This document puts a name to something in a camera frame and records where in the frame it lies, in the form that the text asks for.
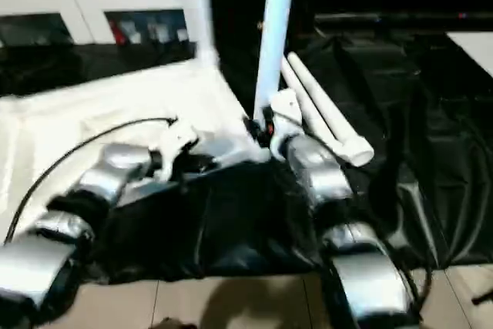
black fabric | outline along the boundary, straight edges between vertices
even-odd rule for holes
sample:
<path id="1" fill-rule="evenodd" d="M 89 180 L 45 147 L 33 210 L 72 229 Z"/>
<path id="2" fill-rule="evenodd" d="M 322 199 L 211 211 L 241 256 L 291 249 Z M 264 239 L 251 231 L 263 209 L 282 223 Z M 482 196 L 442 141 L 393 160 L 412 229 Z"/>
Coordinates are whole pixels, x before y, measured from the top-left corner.
<path id="1" fill-rule="evenodd" d="M 193 57 L 195 45 L 67 45 L 0 49 L 0 96 L 44 92 Z"/>
<path id="2" fill-rule="evenodd" d="M 320 266 L 304 199 L 286 169 L 244 163 L 114 210 L 89 279 L 295 274 Z"/>
<path id="3" fill-rule="evenodd" d="M 35 315 L 36 308 L 31 299 L 0 290 L 0 324 L 6 329 L 29 329 L 29 318 Z"/>

black cable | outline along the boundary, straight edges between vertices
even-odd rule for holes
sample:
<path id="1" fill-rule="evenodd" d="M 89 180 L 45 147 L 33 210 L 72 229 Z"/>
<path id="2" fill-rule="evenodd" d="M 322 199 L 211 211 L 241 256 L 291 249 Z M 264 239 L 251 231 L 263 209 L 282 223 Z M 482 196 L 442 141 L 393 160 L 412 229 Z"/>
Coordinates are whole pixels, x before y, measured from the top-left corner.
<path id="1" fill-rule="evenodd" d="M 430 264 L 426 265 L 424 269 L 424 285 L 420 293 L 420 300 L 417 303 L 420 311 L 423 309 L 424 304 L 426 304 L 426 300 L 428 299 L 428 296 L 431 292 L 431 285 L 433 284 L 433 269 L 431 268 Z"/>
<path id="2" fill-rule="evenodd" d="M 152 121 L 159 121 L 159 122 L 164 121 L 164 122 L 167 122 L 168 124 L 171 124 L 175 120 L 168 118 L 168 117 L 152 117 L 152 118 L 148 118 L 148 119 L 135 119 L 133 121 L 128 121 L 126 123 L 122 123 L 120 125 L 114 126 L 111 129 L 107 129 L 107 130 L 103 131 L 102 133 L 91 136 L 90 138 L 77 144 L 72 149 L 70 149 L 67 153 L 65 153 L 63 156 L 58 158 L 48 169 L 46 169 L 39 176 L 38 179 L 36 179 L 36 181 L 31 185 L 31 187 L 25 193 L 24 197 L 22 198 L 20 204 L 17 207 L 17 210 L 15 211 L 14 217 L 12 218 L 12 222 L 10 223 L 10 227 L 8 227 L 8 232 L 7 232 L 7 236 L 5 237 L 4 243 L 10 243 L 12 241 L 12 238 L 14 237 L 15 228 L 17 227 L 19 219 L 21 218 L 22 211 L 25 209 L 25 206 L 27 205 L 32 194 L 36 191 L 36 189 L 38 189 L 39 185 L 41 185 L 41 183 L 46 179 L 46 177 L 48 177 L 48 175 L 54 169 L 56 169 L 64 160 L 66 160 L 74 152 L 78 151 L 79 149 L 81 149 L 84 146 L 87 146 L 88 144 L 94 142 L 95 140 L 101 138 L 102 136 L 106 136 L 110 133 L 113 133 L 117 130 L 123 129 L 124 127 L 127 127 L 127 126 L 132 126 L 132 125 L 137 125 L 140 123 L 147 123 L 147 122 L 152 122 Z"/>

cabinet door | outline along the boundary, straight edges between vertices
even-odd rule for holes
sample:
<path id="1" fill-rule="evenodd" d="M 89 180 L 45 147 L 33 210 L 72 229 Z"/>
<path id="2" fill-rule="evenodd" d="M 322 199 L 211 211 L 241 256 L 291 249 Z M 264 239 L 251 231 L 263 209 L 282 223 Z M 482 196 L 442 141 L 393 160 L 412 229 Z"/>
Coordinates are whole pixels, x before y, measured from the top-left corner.
<path id="1" fill-rule="evenodd" d="M 96 43 L 115 43 L 109 24 L 112 15 L 124 12 L 183 11 L 187 37 L 196 41 L 193 0 L 76 0 Z"/>
<path id="2" fill-rule="evenodd" d="M 75 0 L 0 0 L 0 21 L 26 15 L 59 15 L 75 44 L 94 42 Z"/>

floor tile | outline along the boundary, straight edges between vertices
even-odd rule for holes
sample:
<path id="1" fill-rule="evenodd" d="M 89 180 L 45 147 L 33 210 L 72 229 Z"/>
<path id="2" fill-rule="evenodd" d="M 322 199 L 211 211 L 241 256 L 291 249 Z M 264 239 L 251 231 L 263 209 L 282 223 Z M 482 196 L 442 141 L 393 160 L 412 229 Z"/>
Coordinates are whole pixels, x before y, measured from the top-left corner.
<path id="1" fill-rule="evenodd" d="M 421 289 L 424 271 L 413 271 L 413 277 Z M 421 312 L 424 324 L 430 329 L 471 329 L 471 325 L 459 304 L 445 272 L 433 275 L 431 292 Z"/>
<path id="2" fill-rule="evenodd" d="M 493 266 L 452 267 L 447 270 L 447 276 L 473 328 L 491 328 L 493 302 L 488 301 L 475 306 L 471 299 L 493 289 Z"/>
<path id="3" fill-rule="evenodd" d="M 318 274 L 307 274 L 304 276 L 305 289 L 307 292 L 308 310 L 310 312 L 313 329 L 329 329 L 329 316 L 325 309 L 322 297 L 322 288 Z"/>
<path id="4" fill-rule="evenodd" d="M 43 329 L 147 329 L 153 319 L 157 282 L 111 287 L 84 285 L 71 310 Z"/>
<path id="5" fill-rule="evenodd" d="M 301 277 L 208 278 L 159 283 L 154 324 L 177 317 L 200 329 L 309 329 Z"/>

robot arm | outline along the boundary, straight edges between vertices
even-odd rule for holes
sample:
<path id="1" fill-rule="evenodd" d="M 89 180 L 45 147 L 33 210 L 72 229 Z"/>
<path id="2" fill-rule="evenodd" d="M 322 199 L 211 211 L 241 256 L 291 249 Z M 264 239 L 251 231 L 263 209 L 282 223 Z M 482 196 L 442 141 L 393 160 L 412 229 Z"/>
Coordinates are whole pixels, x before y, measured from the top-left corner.
<path id="1" fill-rule="evenodd" d="M 273 137 L 270 151 L 287 161 L 310 204 L 312 217 L 330 208 L 332 227 L 322 236 L 331 246 L 327 271 L 321 274 L 324 298 L 333 327 L 418 328 L 407 285 L 390 251 L 368 223 L 352 213 L 353 190 L 333 153 L 305 135 L 296 94 L 278 92 L 271 101 Z"/>
<path id="2" fill-rule="evenodd" d="M 0 248 L 0 328 L 30 328 L 63 315 L 79 288 L 91 244 L 125 187 L 156 175 L 169 179 L 173 160 L 197 136 L 173 124 L 160 150 L 109 144 L 98 162 L 22 235 Z"/>

